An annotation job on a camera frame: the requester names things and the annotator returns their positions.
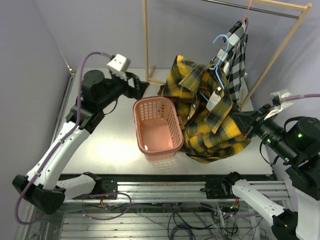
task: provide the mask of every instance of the basket rim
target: basket rim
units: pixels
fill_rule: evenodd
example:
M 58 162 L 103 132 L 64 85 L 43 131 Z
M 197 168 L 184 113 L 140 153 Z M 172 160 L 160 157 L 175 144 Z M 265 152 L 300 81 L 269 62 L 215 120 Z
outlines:
M 150 152 L 150 151 L 147 151 L 147 150 L 143 149 L 142 147 L 140 147 L 140 145 L 142 145 L 142 142 L 140 142 L 140 139 L 138 137 L 138 123 L 137 123 L 137 119 L 136 119 L 137 118 L 136 107 L 140 102 L 142 102 L 144 100 L 147 100 L 147 99 L 166 99 L 166 101 L 170 101 L 170 104 L 173 107 L 173 111 L 174 111 L 174 115 L 175 115 L 175 121 L 176 121 L 176 124 L 177 124 L 178 129 L 179 129 L 179 135 L 180 135 L 180 141 L 181 141 L 181 143 L 177 147 L 172 148 L 172 149 L 168 149 L 168 150 L 164 150 L 164 151 L 156 151 L 156 152 Z M 184 144 L 184 135 L 183 135 L 182 130 L 180 128 L 180 124 L 179 124 L 179 120 L 178 120 L 178 115 L 177 115 L 177 110 L 176 110 L 175 104 L 170 98 L 164 97 L 164 96 L 149 96 L 149 97 L 141 98 L 140 100 L 136 101 L 134 103 L 134 105 L 133 105 L 133 119 L 134 119 L 134 125 L 135 125 L 135 136 L 136 136 L 136 140 L 137 140 L 137 145 L 138 145 L 138 148 L 140 149 L 140 151 L 144 155 L 152 157 L 152 156 L 170 154 L 170 153 L 175 153 L 175 152 L 179 151 L 182 148 L 182 146 Z

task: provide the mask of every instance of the flannel shirt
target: flannel shirt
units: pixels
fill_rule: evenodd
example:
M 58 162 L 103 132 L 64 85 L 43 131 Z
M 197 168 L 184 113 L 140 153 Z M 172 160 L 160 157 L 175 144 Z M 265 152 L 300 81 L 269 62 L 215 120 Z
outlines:
M 220 86 L 215 72 L 209 70 L 213 66 L 197 64 L 179 55 L 158 92 L 174 102 L 184 137 L 181 151 L 201 163 L 230 157 L 250 143 L 229 117 L 233 101 L 228 90 L 218 92 L 221 100 L 211 111 L 206 108 L 208 102 L 199 91 L 209 99 Z M 219 73 L 227 84 L 225 74 L 220 69 Z
M 226 75 L 229 94 L 231 95 L 232 101 L 235 104 L 238 104 L 241 81 L 245 79 L 246 72 L 245 62 L 248 41 L 248 19 L 245 19 L 244 24 L 242 21 L 238 21 L 226 35 L 229 38 L 228 51 L 225 51 L 228 44 L 225 39 L 224 45 L 217 56 L 210 61 L 210 64 L 217 63 L 218 60 L 221 59 L 219 66 Z

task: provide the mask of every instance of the laundry basket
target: laundry basket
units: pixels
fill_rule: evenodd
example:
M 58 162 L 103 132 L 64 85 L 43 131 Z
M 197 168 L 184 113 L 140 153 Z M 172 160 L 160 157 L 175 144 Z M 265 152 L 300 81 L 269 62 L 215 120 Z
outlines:
M 147 97 L 133 106 L 136 138 L 148 160 L 171 158 L 183 145 L 174 103 L 166 97 Z

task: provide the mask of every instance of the white wall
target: white wall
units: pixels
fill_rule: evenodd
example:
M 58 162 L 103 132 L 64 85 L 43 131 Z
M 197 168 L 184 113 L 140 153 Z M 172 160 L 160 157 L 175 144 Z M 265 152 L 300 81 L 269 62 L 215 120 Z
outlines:
M 291 3 L 306 4 L 308 0 L 292 0 Z M 288 88 L 293 95 L 311 94 L 320 92 L 320 2 L 311 1 L 313 8 L 302 25 L 298 28 L 283 53 L 274 63 L 273 67 L 263 80 L 258 90 L 252 97 L 255 108 L 266 103 L 271 103 L 270 93 Z M 291 22 L 282 18 L 276 24 L 272 36 L 277 45 L 280 44 L 285 30 L 290 28 Z M 259 55 L 268 49 L 261 50 Z M 255 73 L 248 73 L 252 86 L 255 81 Z M 291 117 L 308 116 L 320 119 L 319 99 L 309 98 L 295 101 L 294 105 L 280 113 L 276 122 L 283 126 L 284 122 Z M 276 156 L 270 149 L 270 159 Z M 286 167 L 279 160 L 274 170 L 278 178 L 285 179 L 290 185 Z M 295 195 L 291 192 L 293 204 L 296 206 Z
M 0 239 L 14 238 L 12 186 L 49 147 L 69 70 L 33 0 L 0 7 Z
M 35 0 L 53 37 L 72 68 L 92 51 L 121 53 L 131 59 L 132 68 L 144 68 L 142 0 Z M 231 2 L 247 5 L 243 0 Z M 213 45 L 246 10 L 200 0 L 147 0 L 149 65 L 170 68 L 175 56 L 184 55 L 208 63 L 222 45 Z M 271 32 L 278 16 L 251 11 L 247 67 L 257 63 L 258 52 L 273 43 Z M 88 67 L 103 67 L 92 58 Z

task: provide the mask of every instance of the basket bottom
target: basket bottom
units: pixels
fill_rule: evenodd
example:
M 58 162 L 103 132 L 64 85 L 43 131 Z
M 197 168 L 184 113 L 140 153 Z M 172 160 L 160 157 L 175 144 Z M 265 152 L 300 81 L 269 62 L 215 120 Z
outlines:
M 167 151 L 174 148 L 168 122 L 164 119 L 145 121 L 141 128 L 144 149 L 149 151 Z

